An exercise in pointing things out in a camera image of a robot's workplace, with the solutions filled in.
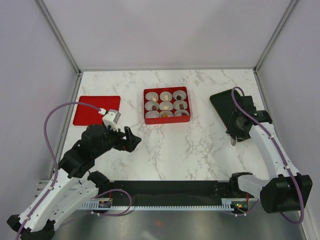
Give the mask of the metal tweezers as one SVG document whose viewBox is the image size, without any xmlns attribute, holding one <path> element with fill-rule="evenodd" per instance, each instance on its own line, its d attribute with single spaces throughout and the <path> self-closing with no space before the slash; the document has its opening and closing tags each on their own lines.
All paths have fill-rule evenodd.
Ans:
<svg viewBox="0 0 320 240">
<path fill-rule="evenodd" d="M 232 146 L 235 146 L 236 143 L 237 143 L 237 140 L 236 140 L 236 139 L 233 139 L 233 138 L 230 139 L 230 144 L 231 144 Z"/>
</svg>

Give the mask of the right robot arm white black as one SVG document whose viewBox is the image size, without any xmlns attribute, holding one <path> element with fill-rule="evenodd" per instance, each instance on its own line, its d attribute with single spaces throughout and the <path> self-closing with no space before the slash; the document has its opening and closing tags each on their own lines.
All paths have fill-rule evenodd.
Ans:
<svg viewBox="0 0 320 240">
<path fill-rule="evenodd" d="M 285 153 L 272 120 L 265 110 L 256 110 L 251 96 L 238 96 L 231 92 L 235 110 L 227 127 L 233 141 L 252 139 L 257 146 L 268 172 L 268 180 L 249 173 L 238 173 L 228 185 L 233 197 L 248 193 L 261 202 L 268 214 L 290 211 L 303 212 L 313 182 L 302 175 Z"/>
</svg>

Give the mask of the red box lid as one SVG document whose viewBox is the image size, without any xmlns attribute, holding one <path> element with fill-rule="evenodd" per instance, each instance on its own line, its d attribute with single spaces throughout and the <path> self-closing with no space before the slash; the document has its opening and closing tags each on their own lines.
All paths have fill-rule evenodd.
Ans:
<svg viewBox="0 0 320 240">
<path fill-rule="evenodd" d="M 121 97 L 118 95 L 105 96 L 86 96 L 79 97 L 79 102 L 90 104 L 98 109 L 105 109 L 106 111 L 120 109 Z M 103 115 L 99 110 L 85 105 L 78 104 L 76 107 L 73 125 L 74 126 L 89 126 L 93 124 L 102 124 Z"/>
</svg>

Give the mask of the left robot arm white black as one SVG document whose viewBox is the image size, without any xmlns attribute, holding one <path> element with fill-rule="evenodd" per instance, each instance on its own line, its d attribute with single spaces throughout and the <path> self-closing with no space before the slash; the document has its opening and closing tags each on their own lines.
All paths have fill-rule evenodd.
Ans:
<svg viewBox="0 0 320 240">
<path fill-rule="evenodd" d="M 11 215 L 7 224 L 21 240 L 50 240 L 61 223 L 91 198 L 105 197 L 110 181 L 101 172 L 91 172 L 82 185 L 66 195 L 91 168 L 95 160 L 115 149 L 131 153 L 142 141 L 126 126 L 124 132 L 110 126 L 93 124 L 86 128 L 73 147 L 55 166 L 49 183 L 21 214 Z"/>
</svg>

